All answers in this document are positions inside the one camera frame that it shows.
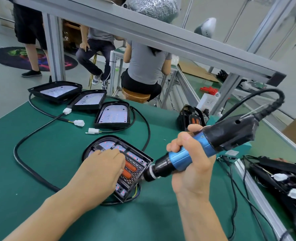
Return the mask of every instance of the hand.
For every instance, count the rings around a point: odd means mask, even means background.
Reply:
[[[80,48],[81,49],[84,49],[85,51],[87,51],[87,48],[90,49],[90,46],[88,44],[88,41],[83,41],[81,44],[80,44]]]
[[[84,160],[67,186],[55,195],[63,202],[70,201],[74,208],[80,207],[82,215],[114,192],[124,168],[125,156],[118,149],[97,150]]]
[[[178,201],[185,198],[197,197],[209,201],[209,187],[213,164],[216,156],[208,158],[201,146],[192,135],[202,129],[198,124],[188,126],[190,132],[181,132],[178,138],[167,145],[167,151],[178,152],[183,146],[189,152],[192,163],[185,171],[172,176],[172,188]]]

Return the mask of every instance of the woman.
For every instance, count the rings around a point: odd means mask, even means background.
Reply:
[[[121,86],[132,92],[150,94],[148,101],[158,96],[160,72],[170,74],[171,53],[128,40],[124,62],[129,68],[121,75]]]

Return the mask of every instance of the black lamp housing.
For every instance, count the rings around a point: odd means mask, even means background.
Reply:
[[[82,91],[82,85],[69,81],[55,81],[28,89],[36,97],[63,103]]]
[[[98,110],[106,99],[106,90],[87,90],[76,95],[67,108],[73,110]]]
[[[119,149],[125,155],[124,172],[118,178],[114,196],[122,203],[130,196],[143,172],[154,161],[151,157],[114,135],[107,135],[96,139],[84,151],[82,162],[96,150]]]
[[[106,102],[98,111],[95,128],[123,129],[130,125],[130,105],[128,102]]]

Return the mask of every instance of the floor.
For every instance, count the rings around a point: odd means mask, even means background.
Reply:
[[[0,30],[0,47],[10,46],[22,46],[22,44],[17,42],[13,30]],[[97,62],[96,64],[99,68],[104,69],[104,63]],[[42,77],[34,78],[21,77],[23,72],[26,72],[26,70],[0,64],[0,117],[3,117],[28,100],[28,88],[45,84],[49,80],[50,72],[42,72]],[[66,71],[66,80],[82,84],[84,89],[88,88],[89,76],[90,73],[80,64]],[[101,83],[92,86],[92,89],[101,89]]]

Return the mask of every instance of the stool leg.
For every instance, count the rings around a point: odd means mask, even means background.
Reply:
[[[94,60],[93,60],[93,63],[96,64],[97,62],[97,54],[94,55]],[[94,78],[94,75],[91,73],[90,74],[90,79],[89,79],[89,84],[88,84],[88,87],[89,89],[91,89],[91,85],[92,85],[92,79]]]

